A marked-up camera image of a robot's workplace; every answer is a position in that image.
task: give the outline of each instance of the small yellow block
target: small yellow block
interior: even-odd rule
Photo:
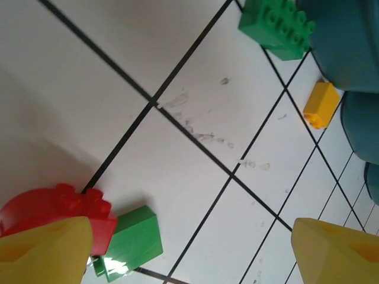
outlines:
[[[310,218],[291,236],[304,284],[378,284],[379,237]]]
[[[337,108],[339,95],[333,84],[319,82],[313,88],[312,94],[304,108],[304,118],[314,127],[327,127]]]
[[[80,284],[92,248],[87,217],[0,238],[0,283]]]

